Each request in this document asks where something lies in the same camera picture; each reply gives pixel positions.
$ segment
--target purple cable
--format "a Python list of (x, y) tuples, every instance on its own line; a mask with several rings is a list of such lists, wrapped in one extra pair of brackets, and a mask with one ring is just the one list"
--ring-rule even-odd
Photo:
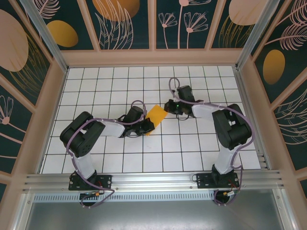
[(116, 123), (119, 123), (119, 124), (122, 124), (122, 125), (133, 125), (133, 124), (138, 123), (139, 121), (141, 121), (141, 120), (147, 115), (147, 110), (146, 110), (146, 106), (145, 106), (144, 102), (142, 102), (142, 101), (140, 101), (140, 100), (136, 100), (136, 101), (132, 102), (131, 107), (132, 107), (133, 104), (136, 103), (136, 102), (140, 102), (140, 103), (143, 104), (143, 111), (144, 111), (143, 114), (142, 114), (142, 116), (141, 116), (138, 120), (136, 120), (136, 121), (134, 121), (134, 122), (131, 122), (131, 123), (124, 123), (124, 122), (120, 122), (120, 121), (112, 120), (112, 119), (93, 118), (93, 119), (88, 120), (87, 122), (85, 122), (83, 125), (81, 125), (81, 126), (77, 129), (77, 131), (72, 135), (72, 137), (70, 138), (70, 140), (68, 141), (67, 146), (66, 146), (66, 152), (71, 156), (72, 164), (73, 164), (73, 166), (74, 166), (74, 168), (75, 168), (77, 174), (78, 174), (87, 184), (89, 184), (90, 186), (92, 186), (92, 187), (94, 187), (94, 188), (97, 188), (98, 190), (102, 190), (102, 191), (111, 191), (111, 193), (110, 193), (109, 195), (107, 195), (103, 200), (101, 200), (101, 201), (99, 201), (99, 202), (93, 204), (92, 206), (85, 206), (85, 205), (83, 204), (84, 199), (86, 199), (86, 198), (89, 197), (89, 196), (85, 196), (85, 197), (81, 200), (81, 205), (82, 205), (83, 208), (88, 208), (88, 209), (90, 209), (90, 208), (92, 208), (92, 207), (97, 207), (97, 206), (99, 206), (99, 205), (102, 204), (105, 200), (107, 200), (110, 196), (112, 196), (112, 195), (115, 193), (115, 190), (114, 190), (114, 189), (109, 189), (109, 188), (99, 187), (99, 186), (97, 186), (97, 185), (95, 185), (95, 184), (92, 184), (91, 182), (89, 182), (89, 181), (82, 175), (82, 173), (79, 171), (78, 166), (77, 166), (77, 164), (76, 164), (76, 162), (75, 162), (75, 159), (74, 159), (74, 157), (73, 157), (73, 153), (72, 153), (72, 152), (70, 151), (70, 149), (69, 149), (69, 147), (70, 147), (70, 145), (71, 145), (71, 142), (72, 142), (72, 140), (76, 137), (76, 135), (77, 135), (85, 126), (87, 126), (89, 123), (91, 123), (91, 122), (93, 122), (93, 121), (111, 121), (111, 122), (116, 122)]
[[(180, 81), (179, 81), (179, 79), (176, 78), (176, 77), (170, 78), (169, 81), (168, 81), (169, 90), (171, 91), (173, 97), (176, 98), (177, 100), (179, 100), (179, 101), (181, 101), (181, 102), (183, 102), (183, 103), (186, 103), (186, 104), (192, 104), (192, 105), (203, 104), (203, 105), (208, 105), (208, 106), (211, 106), (211, 107), (214, 107), (214, 108), (221, 108), (221, 109), (229, 110), (229, 111), (231, 111), (231, 112), (233, 112), (233, 113), (239, 115), (239, 116), (249, 125), (249, 127), (250, 127), (250, 129), (251, 129), (251, 134), (252, 134), (250, 142), (248, 142), (247, 144), (242, 145), (242, 146), (240, 146), (239, 148), (237, 148), (236, 151), (235, 151), (235, 153), (234, 153), (234, 155), (233, 155), (233, 157), (232, 157), (232, 159), (231, 159), (231, 162), (230, 162), (230, 165), (231, 165), (231, 167), (232, 167), (233, 169), (240, 169), (240, 170), (241, 170), (241, 172), (240, 172), (240, 185), (239, 185), (239, 188), (238, 188), (238, 191), (240, 191), (240, 190), (241, 190), (241, 185), (242, 185), (243, 167), (242, 167), (242, 165), (240, 165), (240, 166), (238, 166), (238, 167), (235, 167), (235, 166), (234, 166), (234, 161), (235, 161), (235, 158), (236, 158), (237, 154), (239, 153), (239, 151), (240, 151), (241, 149), (243, 149), (243, 148), (247, 147), (248, 145), (250, 145), (251, 143), (253, 143), (253, 141), (254, 141), (254, 139), (255, 139), (255, 129), (254, 129), (253, 125), (251, 124), (251, 122), (250, 122), (243, 114), (239, 113), (237, 110), (234, 110), (234, 109), (232, 109), (232, 108), (229, 108), (229, 107), (226, 107), (226, 106), (222, 106), (222, 105), (218, 105), (218, 104), (212, 104), (212, 103), (208, 103), (208, 102), (187, 102), (187, 101), (184, 101), (184, 100), (180, 99), (179, 97), (177, 97), (177, 96), (175, 95), (175, 92), (173, 92), (173, 90), (172, 90), (172, 87), (171, 87), (171, 80), (172, 80), (172, 79), (174, 79), (175, 81), (178, 82), (178, 88), (180, 87)], [(214, 201), (217, 205), (224, 205), (224, 206), (226, 206), (226, 204), (223, 204), (222, 202), (220, 202), (220, 201), (218, 201), (218, 200), (216, 199), (216, 194), (217, 194), (218, 191), (219, 191), (219, 190), (216, 190), (216, 191), (214, 192), (213, 201)], [(236, 195), (231, 199), (231, 201), (228, 202), (228, 204), (231, 204), (231, 203), (235, 200)]]

